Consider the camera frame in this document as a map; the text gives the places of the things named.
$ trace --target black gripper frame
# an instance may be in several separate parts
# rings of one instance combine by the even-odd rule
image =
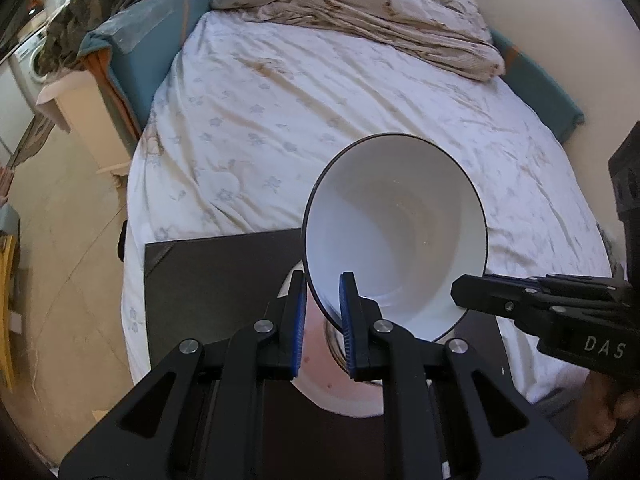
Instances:
[[[298,373],[306,283],[230,339],[185,340],[65,456],[63,480],[247,480],[260,473],[262,384]]]
[[[497,274],[458,278],[451,297],[463,308],[513,319],[540,338],[538,350],[640,384],[640,309],[629,283],[612,278]]]
[[[588,477],[580,455],[468,343],[441,345],[377,324],[378,304],[359,296],[352,272],[342,275],[341,291],[350,376],[383,382],[386,478]]]

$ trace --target yellow chair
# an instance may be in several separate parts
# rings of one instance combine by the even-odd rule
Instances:
[[[14,273],[14,253],[17,239],[13,235],[0,237],[0,289],[2,307],[0,308],[0,372],[9,391],[14,390],[15,375],[9,348],[9,329],[22,331],[22,317],[9,310],[9,291],[11,276]]]

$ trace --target camouflage fabric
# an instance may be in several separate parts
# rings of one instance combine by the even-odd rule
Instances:
[[[38,72],[77,68],[78,49],[84,35],[140,0],[70,0],[51,20],[38,58]]]

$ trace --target wall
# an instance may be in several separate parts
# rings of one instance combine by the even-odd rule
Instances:
[[[620,0],[477,0],[488,24],[584,111],[564,145],[594,215],[623,246],[607,161],[640,120],[640,30]]]

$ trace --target white bed sheet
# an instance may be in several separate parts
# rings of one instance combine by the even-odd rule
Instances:
[[[501,79],[471,81],[339,32],[209,12],[156,92],[130,168],[122,322],[134,381],[150,368],[145,243],[299,227],[327,162],[379,132],[426,137],[462,165],[485,209],[489,272],[609,275],[562,147]],[[498,323],[530,401],[584,378]]]

